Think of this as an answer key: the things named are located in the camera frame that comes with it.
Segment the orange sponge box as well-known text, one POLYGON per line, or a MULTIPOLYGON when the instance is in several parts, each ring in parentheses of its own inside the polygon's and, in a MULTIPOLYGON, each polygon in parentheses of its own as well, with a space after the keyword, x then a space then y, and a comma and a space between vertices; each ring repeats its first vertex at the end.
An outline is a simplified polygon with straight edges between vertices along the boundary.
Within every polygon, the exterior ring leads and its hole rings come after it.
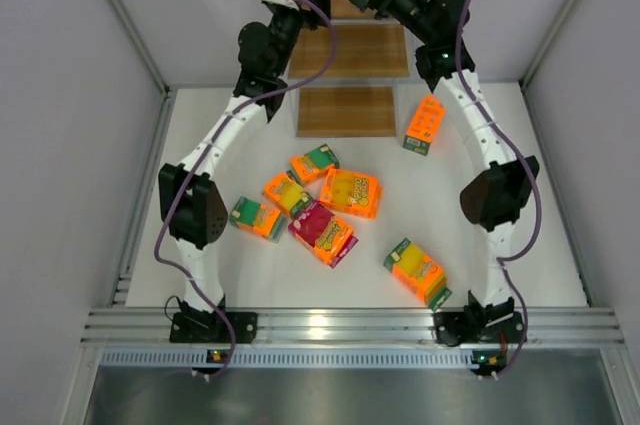
POLYGON ((417 107, 403 140, 403 148, 426 156, 445 118, 444 105, 433 95, 426 95, 417 107))

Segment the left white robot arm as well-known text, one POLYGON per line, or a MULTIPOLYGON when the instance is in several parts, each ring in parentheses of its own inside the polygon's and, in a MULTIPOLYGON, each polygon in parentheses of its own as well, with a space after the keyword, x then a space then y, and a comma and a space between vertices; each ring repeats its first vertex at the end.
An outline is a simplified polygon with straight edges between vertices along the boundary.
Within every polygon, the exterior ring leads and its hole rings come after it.
POLYGON ((216 241, 229 213, 215 183, 238 152, 265 127, 291 91, 282 76, 302 29, 329 32, 331 0, 260 0, 268 24, 251 22, 238 35, 240 75, 228 105, 205 138, 179 164, 158 175, 162 226, 154 245, 157 262, 180 271, 186 293, 171 315, 169 340, 177 344, 248 344, 254 312, 228 312, 220 285, 216 241))

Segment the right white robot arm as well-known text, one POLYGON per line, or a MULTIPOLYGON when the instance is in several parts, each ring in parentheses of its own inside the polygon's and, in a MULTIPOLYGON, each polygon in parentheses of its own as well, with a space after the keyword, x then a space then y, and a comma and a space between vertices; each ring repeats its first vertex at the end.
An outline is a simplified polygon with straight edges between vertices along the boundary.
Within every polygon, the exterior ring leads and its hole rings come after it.
POLYGON ((431 94, 445 107, 467 149, 474 177, 460 192, 466 220, 474 227, 474 257, 469 267, 467 303, 459 312, 440 310, 435 299, 436 340, 447 346, 496 343, 523 338, 524 307, 506 276, 513 259, 511 240, 521 211, 538 199, 540 170, 525 157, 494 118, 479 85, 475 63, 462 32, 470 0, 348 0, 376 18, 392 17, 421 42, 416 68, 431 94))

